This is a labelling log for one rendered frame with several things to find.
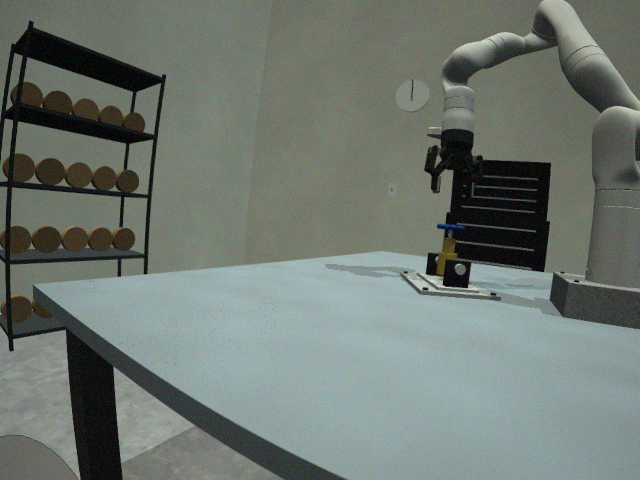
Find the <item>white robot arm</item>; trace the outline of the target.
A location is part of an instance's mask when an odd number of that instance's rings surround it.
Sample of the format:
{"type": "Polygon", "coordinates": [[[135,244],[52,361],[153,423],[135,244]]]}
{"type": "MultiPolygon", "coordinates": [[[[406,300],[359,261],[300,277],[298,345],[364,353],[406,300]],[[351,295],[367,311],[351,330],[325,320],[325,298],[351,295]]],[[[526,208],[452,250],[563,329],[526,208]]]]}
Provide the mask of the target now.
{"type": "Polygon", "coordinates": [[[448,129],[474,134],[467,79],[483,67],[557,45],[568,82],[601,113],[592,133],[595,197],[585,280],[640,288],[640,101],[569,3],[543,0],[525,37],[503,32],[457,48],[442,67],[442,128],[428,128],[427,136],[441,140],[448,129]]]}

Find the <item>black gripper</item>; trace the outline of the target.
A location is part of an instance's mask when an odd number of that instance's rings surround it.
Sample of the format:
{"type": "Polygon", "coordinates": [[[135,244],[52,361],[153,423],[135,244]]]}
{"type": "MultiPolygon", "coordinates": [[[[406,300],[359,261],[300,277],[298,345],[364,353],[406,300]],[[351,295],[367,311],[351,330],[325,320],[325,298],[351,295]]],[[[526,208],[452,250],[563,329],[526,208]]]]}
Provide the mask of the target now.
{"type": "Polygon", "coordinates": [[[448,129],[441,132],[441,149],[437,145],[428,148],[424,170],[432,176],[431,190],[433,193],[440,192],[440,174],[447,169],[461,171],[468,182],[466,183],[465,198],[473,198],[476,182],[483,180],[483,157],[482,155],[472,156],[471,153],[473,138],[474,134],[471,131],[448,129]],[[435,167],[438,155],[441,161],[435,167]]]}

